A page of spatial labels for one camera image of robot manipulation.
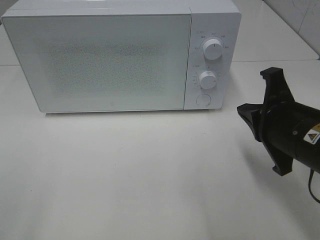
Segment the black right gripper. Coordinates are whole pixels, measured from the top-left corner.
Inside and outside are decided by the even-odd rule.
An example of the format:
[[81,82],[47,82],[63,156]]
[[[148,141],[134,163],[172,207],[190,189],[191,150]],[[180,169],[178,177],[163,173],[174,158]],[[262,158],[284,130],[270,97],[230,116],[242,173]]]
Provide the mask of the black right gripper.
[[282,68],[270,67],[260,75],[266,84],[263,104],[242,104],[238,115],[267,149],[278,175],[292,172],[293,160],[319,173],[320,133],[314,133],[314,144],[305,137],[320,124],[320,111],[295,101]]

